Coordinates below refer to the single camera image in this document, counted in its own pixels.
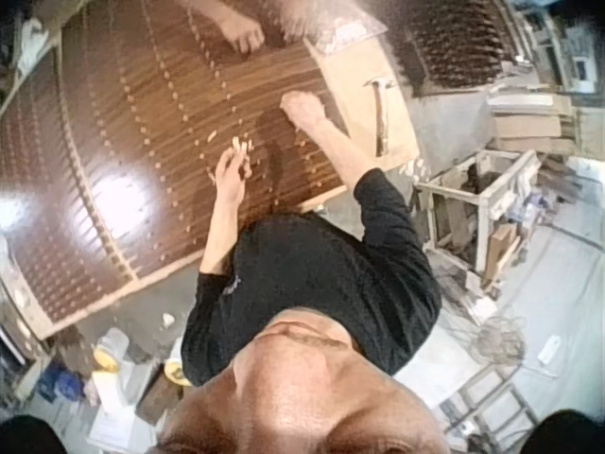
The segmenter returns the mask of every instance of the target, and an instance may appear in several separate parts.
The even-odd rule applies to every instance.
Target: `white bucket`
[[[117,328],[110,328],[105,336],[98,340],[93,356],[103,370],[118,372],[120,364],[129,348],[129,337]]]

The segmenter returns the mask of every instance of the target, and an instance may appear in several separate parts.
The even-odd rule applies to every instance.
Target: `brown varnished wood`
[[[311,91],[341,125],[321,72],[303,44],[265,32],[267,46],[241,56],[208,20],[164,0],[95,0],[65,26],[61,75],[45,57],[0,121],[1,194],[30,195],[9,243],[53,323],[203,248],[208,174],[234,136],[255,145],[242,224],[340,186],[279,108],[283,93]],[[109,236],[120,219],[108,210],[129,206],[133,190],[118,185],[108,205],[116,182],[136,185],[140,216]]]

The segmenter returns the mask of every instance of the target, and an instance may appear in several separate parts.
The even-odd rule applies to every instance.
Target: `hammer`
[[[392,80],[373,78],[366,82],[371,85],[376,96],[376,157],[380,158],[389,153],[389,107],[387,105],[387,89],[395,86]]]

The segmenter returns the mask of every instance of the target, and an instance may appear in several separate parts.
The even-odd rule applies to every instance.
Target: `black long-sleeve shirt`
[[[439,315],[438,285],[406,202],[384,173],[368,172],[354,196],[363,241],[318,217],[272,216],[242,233],[232,277],[199,275],[181,351],[194,385],[218,375],[271,319],[294,307],[341,323],[390,375],[413,357]]]

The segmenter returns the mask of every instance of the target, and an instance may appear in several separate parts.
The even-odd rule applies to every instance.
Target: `metal hammer head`
[[[378,78],[372,78],[370,80],[368,80],[364,86],[367,85],[373,85],[374,87],[377,88],[392,88],[395,86],[395,82],[391,79],[387,79],[385,77],[378,77]]]

